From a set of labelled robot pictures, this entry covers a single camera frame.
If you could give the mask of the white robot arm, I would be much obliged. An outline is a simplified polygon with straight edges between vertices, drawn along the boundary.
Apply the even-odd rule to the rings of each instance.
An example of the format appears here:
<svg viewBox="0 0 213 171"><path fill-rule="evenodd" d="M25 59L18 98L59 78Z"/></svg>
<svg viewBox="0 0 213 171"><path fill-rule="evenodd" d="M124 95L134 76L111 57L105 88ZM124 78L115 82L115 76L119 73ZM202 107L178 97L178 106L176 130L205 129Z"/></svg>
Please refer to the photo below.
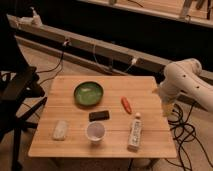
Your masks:
<svg viewBox="0 0 213 171"><path fill-rule="evenodd" d="M203 81L199 75L201 63L195 58L171 62L164 68L165 79L158 86L162 104L175 102L180 91L189 94L209 113L213 113L213 85Z"/></svg>

